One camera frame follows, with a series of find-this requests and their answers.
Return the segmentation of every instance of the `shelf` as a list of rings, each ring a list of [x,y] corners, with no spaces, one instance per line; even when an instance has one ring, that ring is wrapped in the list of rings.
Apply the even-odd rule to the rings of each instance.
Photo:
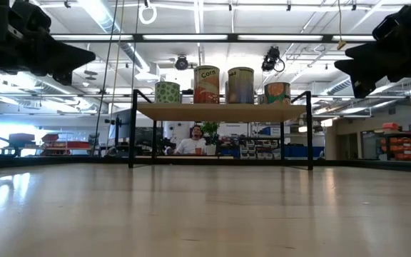
[[[305,113],[305,106],[277,104],[139,104],[155,121],[284,122]]]

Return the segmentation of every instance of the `orange can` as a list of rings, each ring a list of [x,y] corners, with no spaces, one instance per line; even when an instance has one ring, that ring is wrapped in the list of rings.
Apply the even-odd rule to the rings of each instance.
[[[220,103],[220,69],[214,66],[198,66],[194,69],[195,104]]]

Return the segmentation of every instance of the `table top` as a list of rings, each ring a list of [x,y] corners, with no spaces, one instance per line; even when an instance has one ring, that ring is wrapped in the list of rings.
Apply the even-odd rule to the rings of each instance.
[[[151,158],[151,156],[136,156],[136,158]],[[232,156],[195,156],[195,155],[190,155],[190,156],[177,156],[177,155],[172,155],[172,156],[157,156],[156,158],[163,158],[163,159],[202,159],[202,160],[215,160],[215,159],[223,159],[223,160],[232,160],[234,157]]]
[[[305,106],[280,104],[139,104],[154,121],[284,122],[305,113]]]

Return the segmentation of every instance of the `ceiling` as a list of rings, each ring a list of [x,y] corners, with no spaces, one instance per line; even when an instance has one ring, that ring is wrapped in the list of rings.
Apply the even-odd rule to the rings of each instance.
[[[194,11],[196,1],[198,1],[198,12]],[[113,15],[115,5],[123,4],[123,0],[78,0],[68,1],[71,8],[67,9],[64,1],[32,2],[38,4],[52,18],[52,34],[102,34],[104,31],[96,22],[96,16],[102,14],[93,13],[93,9],[90,11],[90,6],[105,4],[108,12]],[[232,11],[228,9],[230,2],[233,5]],[[352,3],[352,0],[341,1],[341,24],[344,34],[371,34],[387,15],[400,9],[403,4],[411,4],[411,0],[357,0],[355,11],[350,10]],[[127,34],[338,34],[340,26],[336,0],[292,0],[291,11],[286,11],[287,1],[276,0],[203,0],[203,6],[201,0],[152,0],[149,4],[156,8],[157,17],[151,24],[143,24],[138,19],[138,4],[143,8],[143,0],[125,0],[124,4],[125,7],[116,8],[116,20],[121,31]],[[149,20],[151,10],[145,10],[143,16]],[[72,87],[58,85],[54,81],[50,81],[50,84],[55,84],[56,87],[65,89],[71,94],[97,94],[104,84],[110,94],[114,85],[117,88],[116,94],[130,94],[132,85],[142,88],[147,94],[152,92],[154,82],[134,78],[132,61],[127,54],[119,50],[117,44],[71,45],[89,49],[98,58],[74,71]],[[282,73],[264,74],[261,71],[263,56],[271,46],[279,47],[286,62],[286,70]],[[226,71],[236,66],[247,66],[255,71],[255,90],[260,90],[264,83],[285,81],[292,84],[292,94],[305,90],[321,94],[325,89],[333,86],[334,81],[344,77],[344,73],[338,71],[333,64],[335,60],[343,58],[346,48],[352,46],[355,45],[349,44],[342,51],[337,50],[337,44],[293,44],[291,46],[291,44],[268,43],[201,43],[198,47],[197,43],[137,43],[134,47],[147,64],[158,65],[159,75],[178,79],[182,89],[191,87],[193,73],[174,69],[173,60],[181,54],[186,55],[191,63],[199,64],[201,57],[202,64],[220,68],[222,91],[227,80]],[[106,60],[109,60],[109,68],[104,83]],[[94,76],[96,80],[85,79],[88,76],[84,73],[85,70],[96,72],[98,74]],[[351,91],[338,94],[350,95]],[[129,102],[130,99],[116,98],[114,101]],[[105,103],[110,102],[111,99],[105,99]]]

